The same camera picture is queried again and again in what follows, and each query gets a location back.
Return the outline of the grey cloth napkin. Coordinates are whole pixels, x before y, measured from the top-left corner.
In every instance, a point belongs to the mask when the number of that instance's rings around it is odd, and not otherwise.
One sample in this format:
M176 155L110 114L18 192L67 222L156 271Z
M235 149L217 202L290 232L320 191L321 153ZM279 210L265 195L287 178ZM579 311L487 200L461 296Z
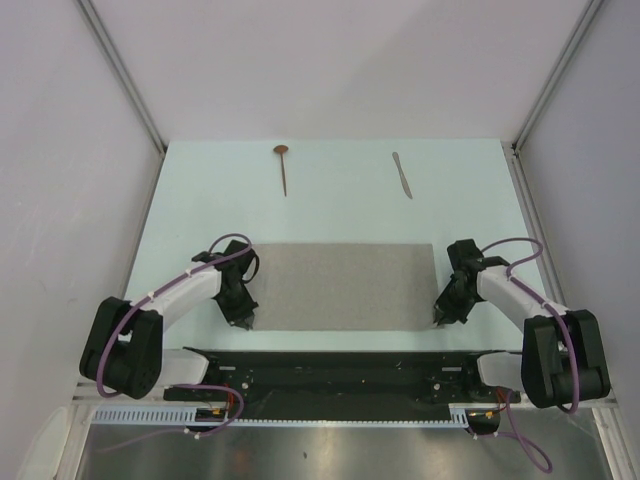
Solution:
M438 295L430 244L262 244L258 331L422 331Z

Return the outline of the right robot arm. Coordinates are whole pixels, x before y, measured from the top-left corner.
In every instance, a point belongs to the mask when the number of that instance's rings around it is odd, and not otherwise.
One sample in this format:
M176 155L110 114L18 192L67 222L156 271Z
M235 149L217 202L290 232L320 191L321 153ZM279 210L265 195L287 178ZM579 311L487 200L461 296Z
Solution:
M496 351L477 356L475 367L461 376L463 393L484 401L497 387L525 394L540 409L558 407L574 412L582 401L605 398L611 382L596 316L586 309L571 310L552 301L515 274L537 259L515 262L488 256L472 239L447 247L452 273L434 304L437 325L466 323L479 303L489 303L522 333L516 353Z

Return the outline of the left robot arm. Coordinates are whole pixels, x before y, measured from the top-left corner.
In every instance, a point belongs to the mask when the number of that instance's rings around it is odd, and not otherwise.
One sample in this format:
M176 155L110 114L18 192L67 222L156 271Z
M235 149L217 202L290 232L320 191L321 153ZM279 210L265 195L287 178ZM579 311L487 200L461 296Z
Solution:
M156 387L186 387L197 398L214 397L221 376L206 356L190 349L166 349L164 334L197 305L214 301L232 327L253 328L258 303L247 284L260 260L250 239L226 234L192 257L174 279L133 302L108 297L97 308L80 364L103 398L147 396Z

